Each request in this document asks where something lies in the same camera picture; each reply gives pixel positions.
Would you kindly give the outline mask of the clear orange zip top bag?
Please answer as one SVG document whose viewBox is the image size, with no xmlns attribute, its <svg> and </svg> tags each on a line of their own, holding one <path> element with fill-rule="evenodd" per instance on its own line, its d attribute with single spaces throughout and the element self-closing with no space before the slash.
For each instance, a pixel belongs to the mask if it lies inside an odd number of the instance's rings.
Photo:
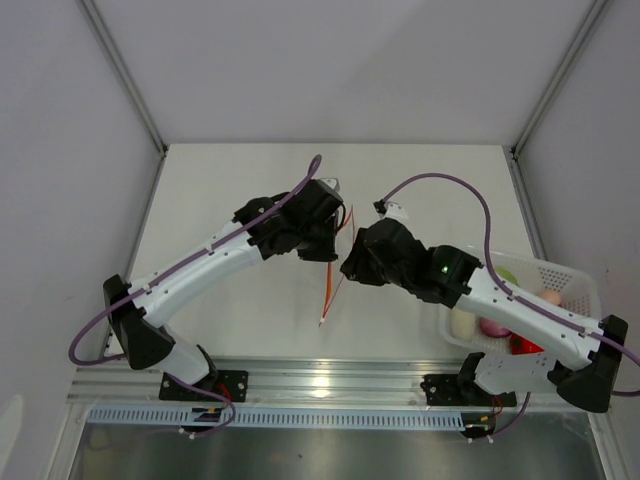
<svg viewBox="0 0 640 480">
<path fill-rule="evenodd" d="M 356 226 L 353 206 L 350 206 L 349 209 L 345 211 L 343 219 L 338 224 L 337 235 L 340 235 L 345 229 L 350 231 L 350 239 L 354 242 L 356 237 Z M 326 323 L 326 320 L 329 317 L 331 307 L 335 302 L 343 279 L 344 275 L 339 272 L 338 261 L 335 260 L 329 263 L 326 267 L 324 301 L 318 322 L 319 328 Z"/>
</svg>

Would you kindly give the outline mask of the white daikon radish toy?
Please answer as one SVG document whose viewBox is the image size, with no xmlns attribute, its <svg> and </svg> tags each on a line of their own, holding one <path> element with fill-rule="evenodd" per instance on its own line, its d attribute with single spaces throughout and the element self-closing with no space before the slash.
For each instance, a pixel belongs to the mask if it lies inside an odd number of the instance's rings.
<svg viewBox="0 0 640 480">
<path fill-rule="evenodd" d="M 459 309 L 453 309 L 450 316 L 451 335 L 461 341 L 470 341 L 475 333 L 476 316 Z"/>
</svg>

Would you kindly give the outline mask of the green cabbage toy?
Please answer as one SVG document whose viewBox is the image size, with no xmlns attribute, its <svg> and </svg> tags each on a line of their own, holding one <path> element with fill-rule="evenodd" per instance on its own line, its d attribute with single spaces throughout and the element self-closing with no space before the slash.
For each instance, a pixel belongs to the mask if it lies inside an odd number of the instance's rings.
<svg viewBox="0 0 640 480">
<path fill-rule="evenodd" d="M 516 276 L 513 273 L 511 273 L 508 269 L 496 266 L 495 267 L 495 272 L 497 273 L 497 275 L 502 280 L 505 280 L 506 282 L 509 282 L 509 283 L 511 283 L 513 285 L 516 285 L 516 286 L 519 285 L 519 282 L 518 282 Z"/>
</svg>

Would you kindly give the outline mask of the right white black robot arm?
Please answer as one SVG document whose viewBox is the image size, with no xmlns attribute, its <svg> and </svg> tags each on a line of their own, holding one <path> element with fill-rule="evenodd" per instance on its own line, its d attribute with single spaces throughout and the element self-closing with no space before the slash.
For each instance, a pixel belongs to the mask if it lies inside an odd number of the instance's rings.
<svg viewBox="0 0 640 480">
<path fill-rule="evenodd" d="M 451 245 L 425 247 L 399 221 L 384 218 L 359 229 L 340 267 L 350 281 L 396 285 L 430 304 L 493 320 L 532 341 L 549 360 L 473 354 L 474 369 L 456 380 L 458 395 L 479 403 L 490 394 L 535 392 L 554 386 L 574 407 L 608 410 L 628 331 L 623 319 L 601 320 L 554 306 L 499 278 L 489 260 Z"/>
</svg>

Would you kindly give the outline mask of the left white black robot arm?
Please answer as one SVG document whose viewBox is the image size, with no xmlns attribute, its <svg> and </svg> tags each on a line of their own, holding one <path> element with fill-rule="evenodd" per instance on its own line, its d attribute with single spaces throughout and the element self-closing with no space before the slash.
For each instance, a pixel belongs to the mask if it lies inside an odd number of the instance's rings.
<svg viewBox="0 0 640 480">
<path fill-rule="evenodd" d="M 336 178 L 313 179 L 299 192 L 249 200 L 210 240 L 178 263 L 127 282 L 103 284 L 108 321 L 133 370 L 158 368 L 197 400 L 216 390 L 218 372 L 205 349 L 180 338 L 169 320 L 187 303 L 241 270 L 294 252 L 303 261 L 337 259 L 335 238 L 345 214 Z"/>
</svg>

